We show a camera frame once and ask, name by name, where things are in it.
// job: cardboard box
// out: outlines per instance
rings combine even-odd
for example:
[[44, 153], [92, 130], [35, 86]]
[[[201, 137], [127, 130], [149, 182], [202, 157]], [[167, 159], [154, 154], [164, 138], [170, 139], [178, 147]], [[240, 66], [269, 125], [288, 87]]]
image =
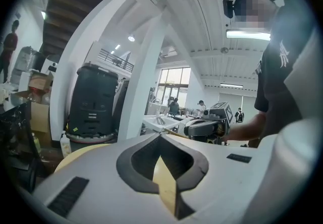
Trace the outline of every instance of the cardboard box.
[[29, 81], [29, 87], [40, 89], [40, 90], [46, 90], [49, 89], [50, 83], [53, 80], [53, 74], [49, 73], [39, 73], [36, 71], [32, 71], [32, 76]]
[[[12, 93], [10, 96], [22, 98], [21, 102], [26, 102], [31, 91], [21, 91]], [[49, 105], [31, 102], [30, 128], [34, 132], [49, 133]]]

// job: person in white shirt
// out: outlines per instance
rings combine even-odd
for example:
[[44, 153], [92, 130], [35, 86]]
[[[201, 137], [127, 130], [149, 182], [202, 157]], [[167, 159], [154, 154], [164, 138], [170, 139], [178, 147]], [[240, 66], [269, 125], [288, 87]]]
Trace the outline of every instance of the person in white shirt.
[[200, 109], [197, 109], [198, 116], [201, 117], [201, 116], [203, 116], [204, 110], [206, 110], [206, 105], [204, 104], [204, 101], [203, 100], [200, 100], [198, 102], [198, 105], [200, 105]]

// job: staircase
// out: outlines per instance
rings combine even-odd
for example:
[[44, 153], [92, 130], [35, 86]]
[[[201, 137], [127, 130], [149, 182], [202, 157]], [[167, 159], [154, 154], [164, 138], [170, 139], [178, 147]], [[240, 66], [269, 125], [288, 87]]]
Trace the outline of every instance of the staircase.
[[48, 0], [40, 52], [62, 55], [83, 19], [102, 0]]

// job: person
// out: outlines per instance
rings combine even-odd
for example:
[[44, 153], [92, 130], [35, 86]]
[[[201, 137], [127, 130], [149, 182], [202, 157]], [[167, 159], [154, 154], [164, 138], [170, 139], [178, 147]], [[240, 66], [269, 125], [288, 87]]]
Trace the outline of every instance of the person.
[[258, 89], [254, 106], [259, 113], [249, 123], [232, 127], [223, 138], [249, 141], [249, 147], [257, 148], [262, 138], [277, 134], [289, 123], [301, 119], [284, 80], [311, 35], [314, 17], [305, 0], [284, 0], [280, 8], [274, 0], [236, 0], [234, 11], [241, 14], [241, 20], [271, 33], [256, 69]]
[[4, 41], [4, 49], [0, 55], [0, 73], [4, 71], [4, 83], [8, 78], [8, 68], [10, 64], [11, 55], [14, 50], [17, 48], [18, 36], [16, 30], [19, 26], [19, 21], [15, 20], [11, 27], [11, 33], [9, 33]]
[[234, 117], [236, 118], [236, 123], [242, 123], [243, 122], [244, 112], [241, 112], [241, 107], [238, 108], [238, 111], [236, 112]]
[[198, 116], [201, 117], [201, 116], [203, 116], [203, 112], [206, 110], [206, 105], [204, 104], [203, 100], [200, 100], [198, 102], [198, 105], [200, 105], [200, 109], [197, 109]]
[[180, 108], [180, 105], [178, 104], [178, 98], [175, 98], [174, 101], [172, 101], [169, 105], [169, 113], [177, 114], [178, 109]]

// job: beige surface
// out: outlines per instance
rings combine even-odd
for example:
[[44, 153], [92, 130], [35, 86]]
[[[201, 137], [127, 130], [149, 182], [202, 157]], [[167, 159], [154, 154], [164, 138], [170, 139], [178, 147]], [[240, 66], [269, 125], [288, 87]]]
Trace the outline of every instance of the beige surface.
[[[61, 161], [61, 163], [57, 166], [55, 172], [63, 168], [67, 164], [71, 163], [83, 153], [107, 145], [110, 144], [96, 144], [74, 151]], [[171, 175], [169, 169], [167, 168], [161, 157], [159, 157], [156, 163], [152, 181], [159, 185], [159, 195], [166, 208], [172, 214], [175, 214], [176, 181]]]

